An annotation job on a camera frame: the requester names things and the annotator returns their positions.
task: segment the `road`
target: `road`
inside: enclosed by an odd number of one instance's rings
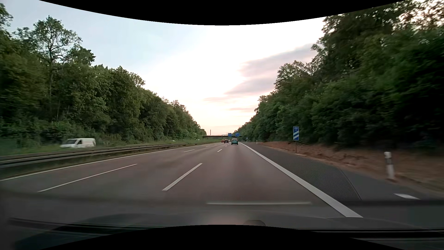
[[[174,213],[211,205],[317,218],[364,217],[442,227],[436,199],[255,143],[214,143],[119,157],[0,181],[9,217],[77,222],[117,213]],[[230,218],[218,218],[221,224]]]

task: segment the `white van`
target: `white van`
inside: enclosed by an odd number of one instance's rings
[[[74,149],[95,147],[95,139],[94,138],[69,139],[65,143],[60,145],[60,147],[61,148],[74,148]]]

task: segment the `tree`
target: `tree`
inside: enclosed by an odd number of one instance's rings
[[[69,60],[72,48],[80,46],[82,39],[72,30],[64,28],[60,20],[50,16],[46,20],[39,20],[34,29],[18,29],[15,33],[28,46],[35,49],[46,62],[48,67],[48,101],[49,113],[52,119],[52,85],[54,72],[59,70],[58,64]]]

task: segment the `blue road sign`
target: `blue road sign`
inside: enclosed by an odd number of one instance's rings
[[[293,127],[293,141],[299,140],[299,127]]]

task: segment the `green foliage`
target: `green foliage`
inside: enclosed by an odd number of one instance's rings
[[[428,0],[326,17],[318,55],[283,65],[275,91],[237,132],[290,141],[299,126],[304,142],[436,147],[444,139],[443,13]]]
[[[0,136],[9,144],[94,137],[110,146],[206,135],[185,106],[144,89],[137,74],[92,66],[94,54],[60,20],[49,16],[10,34],[11,20],[0,4]]]

